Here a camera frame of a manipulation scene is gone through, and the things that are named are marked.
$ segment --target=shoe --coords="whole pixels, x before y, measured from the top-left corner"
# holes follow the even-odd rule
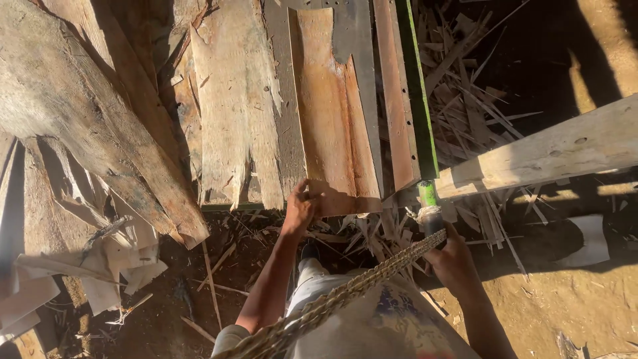
[[[301,250],[301,260],[303,261],[306,258],[319,260],[319,248],[317,248],[317,244],[313,238],[308,238],[308,243]]]

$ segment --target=twisted rope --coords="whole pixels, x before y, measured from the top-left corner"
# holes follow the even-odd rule
[[[307,303],[302,310],[280,318],[273,325],[261,328],[255,335],[240,341],[233,349],[219,353],[213,358],[270,358],[319,327],[335,311],[361,297],[368,289],[376,287],[421,258],[425,252],[436,247],[446,237],[446,232],[442,229],[414,243],[410,248],[400,251],[373,269],[334,288],[328,295],[324,294],[315,301]]]

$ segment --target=hand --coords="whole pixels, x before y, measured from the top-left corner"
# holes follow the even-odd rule
[[[286,219],[281,228],[282,233],[295,233],[303,235],[308,225],[315,217],[319,198],[324,196],[311,197],[310,192],[305,192],[308,186],[308,179],[299,182],[292,193],[288,196],[288,206],[286,207]]]
[[[442,250],[431,249],[424,257],[431,263],[434,274],[450,290],[461,306],[487,298],[479,279],[472,255],[463,237],[454,226],[445,222],[447,244]]]

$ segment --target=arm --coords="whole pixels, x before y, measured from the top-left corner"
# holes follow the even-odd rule
[[[301,181],[288,196],[281,234],[235,322],[250,334],[274,324],[284,315],[288,279],[295,265],[297,246],[315,215],[316,199],[304,192],[307,185],[307,179]]]
[[[516,359],[503,326],[479,279],[468,246],[454,226],[445,223],[447,244],[425,254],[441,283],[459,300],[470,347],[482,358]]]

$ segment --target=person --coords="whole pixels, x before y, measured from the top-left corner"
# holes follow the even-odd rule
[[[318,199],[300,182],[288,197],[286,219],[272,254],[257,278],[234,325],[217,336],[213,356],[234,348],[243,338],[274,324],[285,314],[290,271],[297,246],[313,220]],[[288,348],[285,358],[517,358],[474,267],[470,251],[454,227],[446,225],[442,250],[426,255],[441,283],[463,311],[467,343],[420,291],[400,275],[371,288],[364,296]],[[299,281],[288,307],[301,310],[307,302],[348,282],[362,270],[330,275],[306,245],[299,263]]]

